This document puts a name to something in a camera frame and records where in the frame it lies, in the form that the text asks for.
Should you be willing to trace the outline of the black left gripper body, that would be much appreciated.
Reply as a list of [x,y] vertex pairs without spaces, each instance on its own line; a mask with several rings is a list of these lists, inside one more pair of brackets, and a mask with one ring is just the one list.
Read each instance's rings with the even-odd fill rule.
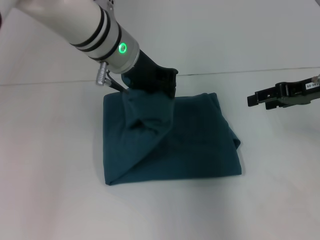
[[143,51],[140,51],[134,66],[123,73],[121,79],[131,89],[143,90],[148,93],[163,92],[162,81],[165,76],[165,69],[175,68],[159,66]]

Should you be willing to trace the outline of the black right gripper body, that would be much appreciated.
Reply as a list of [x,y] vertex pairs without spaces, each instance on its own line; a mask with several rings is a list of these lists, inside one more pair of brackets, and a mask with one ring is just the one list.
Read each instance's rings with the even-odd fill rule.
[[320,76],[296,81],[280,82],[276,85],[277,98],[282,98],[282,108],[295,105],[308,105],[311,101],[320,98]]

